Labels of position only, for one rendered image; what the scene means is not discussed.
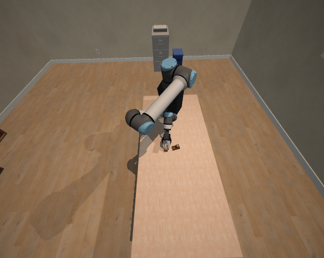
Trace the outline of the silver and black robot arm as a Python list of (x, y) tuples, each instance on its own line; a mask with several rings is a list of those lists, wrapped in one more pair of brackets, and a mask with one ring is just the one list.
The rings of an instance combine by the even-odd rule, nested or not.
[(156, 120), (163, 116), (163, 128), (172, 129), (172, 122), (177, 120), (177, 114), (166, 108), (186, 88), (192, 88), (197, 72), (177, 64), (176, 59), (166, 58), (161, 62), (163, 93), (146, 110), (131, 109), (125, 115), (125, 120), (131, 128), (143, 135), (149, 134)]

